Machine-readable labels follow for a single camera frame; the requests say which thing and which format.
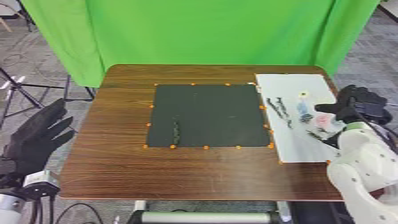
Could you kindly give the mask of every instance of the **black cable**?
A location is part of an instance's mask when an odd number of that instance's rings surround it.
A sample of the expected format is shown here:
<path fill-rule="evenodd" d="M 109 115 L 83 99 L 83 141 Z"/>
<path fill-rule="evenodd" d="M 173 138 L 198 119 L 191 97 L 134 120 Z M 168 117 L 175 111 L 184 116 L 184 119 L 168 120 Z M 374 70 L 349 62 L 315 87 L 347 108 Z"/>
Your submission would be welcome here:
<path fill-rule="evenodd" d="M 36 219 L 36 201 L 33 201 L 31 203 L 31 214 L 28 224 L 35 224 L 35 219 Z"/>
<path fill-rule="evenodd" d="M 358 119 L 362 120 L 362 122 L 365 123 L 365 125 L 369 126 L 369 128 L 372 129 L 372 131 L 374 131 L 378 137 L 381 138 L 385 144 L 388 145 L 392 151 L 395 152 L 395 145 L 394 145 L 394 143 L 390 143 L 388 139 L 385 138 L 383 134 L 381 134 L 379 131 L 376 130 L 374 126 L 369 124 L 369 121 L 367 121 L 367 119 L 363 118 L 363 116 L 360 115 L 360 113 L 356 112 L 356 109 L 355 109 L 353 106 L 351 106 L 351 109 L 353 109 L 353 112 L 355 112 L 355 115 L 356 115 Z"/>
<path fill-rule="evenodd" d="M 49 224 L 52 224 L 52 205 L 54 205 L 54 195 L 49 196 Z"/>
<path fill-rule="evenodd" d="M 385 126 L 381 126 L 381 127 L 388 131 L 388 133 L 394 135 L 394 137 L 398 138 L 398 133 L 392 131 L 392 129 L 388 127 L 385 127 Z"/>
<path fill-rule="evenodd" d="M 38 224 L 42 224 L 42 203 L 40 203 L 40 198 L 36 199 L 36 210 L 38 210 Z"/>
<path fill-rule="evenodd" d="M 99 224 L 102 224 L 102 219 L 100 219 L 100 216 L 99 216 L 99 214 L 97 214 L 97 211 L 95 211 L 93 207 L 92 207 L 88 204 L 84 204 L 84 203 L 76 203 L 76 204 L 72 204 L 72 205 L 65 208 L 65 210 L 61 211 L 61 213 L 60 213 L 60 215 L 58 215 L 54 224 L 58 224 L 58 221 L 60 221 L 60 219 L 61 219 L 61 217 L 63 217 L 63 215 L 65 215 L 65 212 L 67 212 L 67 211 L 70 210 L 70 208 L 72 208 L 74 206 L 77 206 L 77 205 L 83 205 L 83 206 L 92 210 L 92 212 L 93 212 L 93 214 L 95 214 L 95 218 L 97 218 Z"/>

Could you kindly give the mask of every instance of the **small dark object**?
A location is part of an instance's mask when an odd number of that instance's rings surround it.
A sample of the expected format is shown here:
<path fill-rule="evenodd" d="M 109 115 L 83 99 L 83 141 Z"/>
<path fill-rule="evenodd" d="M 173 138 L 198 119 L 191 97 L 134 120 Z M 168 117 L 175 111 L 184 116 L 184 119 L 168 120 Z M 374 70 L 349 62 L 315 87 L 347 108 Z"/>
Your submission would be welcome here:
<path fill-rule="evenodd" d="M 317 132 L 321 132 L 321 133 L 324 133 L 324 134 L 333 134 L 331 132 L 328 132 L 326 130 L 324 130 L 324 128 L 317 128 Z"/>
<path fill-rule="evenodd" d="M 307 131 L 307 134 L 308 134 L 308 136 L 310 136 L 315 140 L 321 141 L 321 137 L 319 137 L 319 135 L 315 135 L 310 131 Z"/>
<path fill-rule="evenodd" d="M 291 128 L 291 119 L 289 119 L 289 114 L 287 114 L 285 106 L 282 104 L 282 98 L 280 97 L 276 97 L 276 104 L 280 106 L 280 110 L 282 110 L 282 113 L 283 113 L 283 116 L 285 116 L 287 127 Z"/>
<path fill-rule="evenodd" d="M 299 122 L 307 124 L 308 121 L 312 120 L 312 118 L 314 118 L 314 116 L 310 114 L 303 114 L 299 117 Z"/>
<path fill-rule="evenodd" d="M 287 111 L 285 111 L 285 107 L 283 107 L 283 104 L 282 104 L 282 98 L 280 97 L 276 97 L 276 104 L 280 106 L 283 116 L 289 117 L 289 114 L 287 114 Z"/>
<path fill-rule="evenodd" d="M 273 103 L 271 103 L 271 101 L 269 101 L 269 98 L 266 98 L 266 103 L 267 103 L 267 105 L 269 105 L 269 107 L 271 107 L 273 111 L 276 112 L 276 116 L 278 116 L 278 117 L 280 117 L 280 119 L 282 119 L 282 113 L 280 113 L 280 111 L 278 111 L 278 109 L 276 109 L 275 104 L 273 104 Z"/>
<path fill-rule="evenodd" d="M 180 136 L 179 136 L 179 123 L 177 121 L 173 122 L 173 129 L 172 129 L 172 144 L 177 145 L 179 143 L 179 139 L 180 139 Z"/>

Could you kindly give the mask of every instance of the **floor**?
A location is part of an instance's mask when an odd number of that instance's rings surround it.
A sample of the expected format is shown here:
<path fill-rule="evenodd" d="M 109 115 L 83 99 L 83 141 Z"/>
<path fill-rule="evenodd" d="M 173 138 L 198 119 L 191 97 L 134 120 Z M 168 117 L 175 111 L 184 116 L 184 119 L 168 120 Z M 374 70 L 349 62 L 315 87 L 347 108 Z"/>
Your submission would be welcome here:
<path fill-rule="evenodd" d="M 24 76 L 24 83 L 36 83 L 44 85 L 63 85 L 65 71 L 61 64 L 52 55 L 45 41 L 36 30 L 28 33 L 24 23 L 20 20 L 8 20 L 8 26 L 13 29 L 12 33 L 6 33 L 3 27 L 0 27 L 0 65 L 8 71 L 10 75 L 17 78 Z M 383 13 L 376 10 L 371 16 L 358 40 L 355 42 L 351 51 L 346 55 L 344 62 L 340 64 L 337 74 L 333 76 L 333 83 L 337 88 L 347 84 L 363 86 L 374 91 L 387 99 L 388 103 L 398 104 L 398 24 Z M 42 90 L 29 89 L 29 93 L 38 97 Z M 0 89 L 0 99 L 6 90 Z M 86 92 L 81 87 L 72 85 L 70 97 L 86 98 Z M 61 91 L 51 90 L 44 103 L 52 102 L 61 97 Z M 19 95 L 13 99 L 12 111 L 28 107 L 28 102 Z M 90 107 L 86 102 L 67 103 L 67 115 L 74 117 L 72 128 L 81 126 L 84 113 Z M 398 117 L 398 108 L 388 107 L 388 111 Z M 10 117 L 4 121 L 3 129 L 0 131 L 0 148 L 8 142 L 8 135 L 19 127 L 33 111 Z M 398 119 L 388 124 L 390 128 L 398 128 Z M 52 153 L 47 169 L 54 173 L 60 172 L 61 164 L 67 158 L 72 142 L 60 147 Z M 63 208 L 74 203 L 88 203 L 100 214 L 104 223 L 111 223 L 118 216 L 118 223 L 125 223 L 125 219 L 131 213 L 132 201 L 72 201 L 56 199 L 54 217 L 60 214 Z M 232 212 L 259 212 L 273 209 L 273 203 L 267 202 L 152 202 L 148 209 L 154 211 L 172 211 L 173 209 L 184 209 L 188 211 L 232 211 Z M 29 205 L 24 207 L 22 221 L 28 223 Z M 83 223 L 95 222 L 93 215 L 86 208 L 76 207 L 67 212 L 61 219 L 61 223 Z"/>

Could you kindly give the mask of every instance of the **dark gray mat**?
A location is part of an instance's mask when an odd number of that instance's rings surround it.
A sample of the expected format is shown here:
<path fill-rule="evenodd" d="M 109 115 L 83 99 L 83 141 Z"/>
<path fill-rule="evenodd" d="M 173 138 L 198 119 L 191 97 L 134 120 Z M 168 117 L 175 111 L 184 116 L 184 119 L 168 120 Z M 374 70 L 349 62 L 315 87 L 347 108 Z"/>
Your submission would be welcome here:
<path fill-rule="evenodd" d="M 269 142 L 251 85 L 159 85 L 148 147 L 257 147 Z"/>

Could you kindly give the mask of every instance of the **table leg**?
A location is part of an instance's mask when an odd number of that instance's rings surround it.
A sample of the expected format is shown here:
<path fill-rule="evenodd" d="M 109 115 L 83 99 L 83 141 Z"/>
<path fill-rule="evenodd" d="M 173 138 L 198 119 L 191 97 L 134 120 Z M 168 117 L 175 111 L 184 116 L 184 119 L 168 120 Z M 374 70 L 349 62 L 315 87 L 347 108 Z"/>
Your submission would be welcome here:
<path fill-rule="evenodd" d="M 8 25 L 6 25 L 6 23 L 4 23 L 4 21 L 3 21 L 3 18 L 0 17 L 0 23 L 3 24 L 3 28 L 4 28 L 4 30 L 8 31 L 8 32 L 12 32 L 12 30 L 10 30 L 10 28 L 8 28 Z"/>

